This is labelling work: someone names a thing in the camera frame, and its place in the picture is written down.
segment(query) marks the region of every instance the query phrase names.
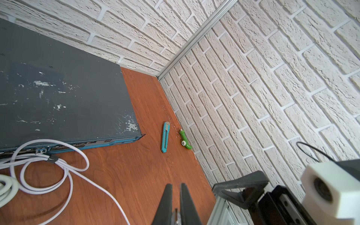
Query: white brick wall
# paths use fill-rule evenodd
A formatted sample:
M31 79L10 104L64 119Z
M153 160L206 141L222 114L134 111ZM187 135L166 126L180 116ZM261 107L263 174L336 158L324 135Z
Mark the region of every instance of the white brick wall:
M221 2L0 0L0 18L155 76Z
M297 141L336 160L359 158L359 8L352 0L240 0L161 82L211 186L262 170L266 190L287 185L302 200L300 177L314 161Z

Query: green tool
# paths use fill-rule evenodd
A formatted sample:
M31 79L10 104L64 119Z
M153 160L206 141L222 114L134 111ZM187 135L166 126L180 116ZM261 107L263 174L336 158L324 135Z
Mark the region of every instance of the green tool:
M181 141L181 145L182 145L182 146L185 146L185 148L187 148L187 149L192 149L193 147L189 144L189 140L188 140L188 138L186 137L185 131L184 131L183 129L181 129L181 130L179 131L179 134L180 134L181 138L183 139L183 140Z

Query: black cable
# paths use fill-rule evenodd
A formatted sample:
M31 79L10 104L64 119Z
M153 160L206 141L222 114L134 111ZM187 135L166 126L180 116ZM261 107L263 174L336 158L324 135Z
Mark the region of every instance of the black cable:
M321 151L320 149L315 148L314 146L309 145L309 144L306 144L306 143L301 142L301 141L296 142L297 147L298 147L303 153L305 153L305 155L309 156L310 158L312 158L312 159L315 160L316 162L320 162L320 161L317 160L317 159L315 159L315 158L312 157L311 155L307 154L302 148L300 148L299 144L306 145L306 146L308 146L309 148L312 148L312 149L314 149L315 151L320 152L320 153L323 154L326 158L328 158L330 161L335 162L335 160L334 160L333 158L331 158L328 154L326 154L325 152Z

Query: white wire coil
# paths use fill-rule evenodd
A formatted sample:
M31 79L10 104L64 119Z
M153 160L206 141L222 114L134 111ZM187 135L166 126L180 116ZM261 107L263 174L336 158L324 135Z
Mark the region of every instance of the white wire coil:
M26 146L28 146L30 144L39 143L39 142L61 144L61 145L64 145L66 147L69 147L69 148L73 149L74 151L78 152L85 159L86 167L83 168L83 169L76 168L76 167L70 166L69 164L67 164L67 162L65 160L59 158L55 162L55 164L58 165L59 167L61 167L64 170L64 176L58 183L56 183L56 184L54 184L52 186L46 187L46 188L35 188L35 187L30 186L28 183L26 183L25 178L24 178L26 168L32 162L47 161L50 156L44 155L44 154L33 154L33 153L22 154L22 155L19 155L19 156L17 154L24 147L26 147ZM22 165L22 164L24 164L24 166L23 166L23 168L21 169L21 172L20 172L20 183L18 183L18 181L16 179L14 167L18 166L18 165ZM70 191L69 191L69 196L68 196L65 204L63 205L63 207L54 216L52 216L47 221L40 223L39 225L45 225L45 224L49 223L50 221L55 219L65 209L65 207L67 206L67 204L70 201L72 191L73 191L73 180L72 180L71 174L69 173L69 171L71 171L72 173L74 173L74 174L78 175L79 177L83 178L84 180L91 183L95 187L97 187L100 190L102 190L103 192L105 192L108 196L110 196L112 198L112 200L114 200L114 202L116 203L117 207L120 209L122 215L124 216L124 218L126 220L126 223L128 225L130 225L129 220L127 219L123 209L121 208L120 204L115 199L115 197L113 197L112 194L110 194L107 190L100 187L99 185L97 185L96 183L89 180L88 178L86 178L85 176L83 176L82 174L80 174L78 172L78 171L80 171L80 172L85 171L85 170L88 169L88 167L89 167L89 159L87 158L87 156L81 150L79 150L78 148L76 148L76 147L74 147L72 145L69 145L69 144L67 144L65 142L57 141L57 140L51 140L51 139L38 139L38 140L33 140L33 141L26 142L26 143L22 144L20 147L18 147L16 149L16 151L13 153L11 158L6 158L6 159L0 160L0 169L10 168L10 175L11 175L11 177L5 176L5 175L0 175L0 182L5 183L4 186L2 186L2 184L0 183L0 207L5 205L6 203L8 203L16 195L18 189L20 189L23 192L28 193L28 194L45 194L45 193L49 193L49 192L57 189L59 186L62 185L62 183L64 183L66 177L69 177Z

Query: orange wooden surface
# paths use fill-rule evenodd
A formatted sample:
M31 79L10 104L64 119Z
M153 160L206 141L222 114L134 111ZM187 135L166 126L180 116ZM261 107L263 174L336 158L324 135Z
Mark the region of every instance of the orange wooden surface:
M215 204L204 173L192 151L185 149L171 106L155 77L122 69L136 118L143 134L135 143L84 150L90 161L83 175L118 200L131 224L151 224L167 183L173 184L173 208L180 207L180 184L186 183L202 223L205 225ZM161 152L162 126L171 123L167 153ZM58 156L83 168L85 161L75 152ZM28 183L36 187L54 184L63 170L46 162L32 163L26 171ZM49 224L126 224L115 203L101 190L73 175L74 190L66 209ZM54 215L65 202L69 181L43 195L19 190L0 208L0 224L39 224Z

